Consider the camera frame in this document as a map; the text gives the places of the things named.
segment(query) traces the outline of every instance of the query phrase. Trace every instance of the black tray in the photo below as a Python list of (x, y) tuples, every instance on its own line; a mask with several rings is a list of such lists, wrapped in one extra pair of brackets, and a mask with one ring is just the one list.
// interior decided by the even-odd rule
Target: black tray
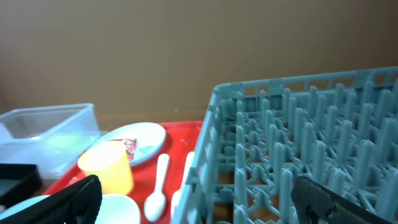
[(28, 199), (41, 187), (36, 165), (0, 164), (0, 205), (9, 208)]

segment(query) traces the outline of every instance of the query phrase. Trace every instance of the plastic storage box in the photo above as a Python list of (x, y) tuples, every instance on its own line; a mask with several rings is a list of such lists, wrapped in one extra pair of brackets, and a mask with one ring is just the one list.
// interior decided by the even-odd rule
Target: plastic storage box
[(37, 164), (42, 178), (60, 178), (100, 136), (93, 110), (87, 103), (0, 115), (0, 163)]
[(397, 76), (388, 67), (216, 86), (173, 223), (298, 223), (300, 175), (392, 221)]

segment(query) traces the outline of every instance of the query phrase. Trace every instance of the candy wrapper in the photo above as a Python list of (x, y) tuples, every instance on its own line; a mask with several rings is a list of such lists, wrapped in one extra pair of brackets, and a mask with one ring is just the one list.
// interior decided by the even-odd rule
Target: candy wrapper
[(126, 146), (126, 153), (129, 162), (134, 159), (134, 153), (137, 149), (137, 139), (112, 139), (110, 141), (121, 141)]

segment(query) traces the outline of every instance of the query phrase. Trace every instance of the black object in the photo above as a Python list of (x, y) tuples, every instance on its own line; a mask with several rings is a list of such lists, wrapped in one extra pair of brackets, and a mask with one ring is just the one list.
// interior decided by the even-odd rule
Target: black object
[(101, 182), (96, 175), (90, 175), (0, 220), (0, 224), (94, 224), (101, 201)]
[(41, 187), (36, 165), (0, 164), (0, 205), (9, 208), (28, 199)]
[(306, 177), (297, 178), (290, 196), (301, 224), (318, 223), (319, 219), (329, 224), (391, 224)]

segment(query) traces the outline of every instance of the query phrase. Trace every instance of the white bowl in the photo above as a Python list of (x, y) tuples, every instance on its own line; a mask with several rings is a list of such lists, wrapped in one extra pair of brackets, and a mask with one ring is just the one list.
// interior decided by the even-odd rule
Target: white bowl
[[(6, 211), (0, 213), (0, 220), (13, 215), (23, 209), (36, 204), (37, 202), (45, 199), (49, 195), (41, 195), (34, 198), (27, 199), (18, 203)], [(141, 223), (141, 214), (137, 203), (121, 194), (107, 194), (104, 195), (99, 208), (98, 216), (95, 224), (125, 224)]]
[(141, 214), (137, 203), (121, 194), (107, 194), (102, 198), (96, 224), (141, 223)]

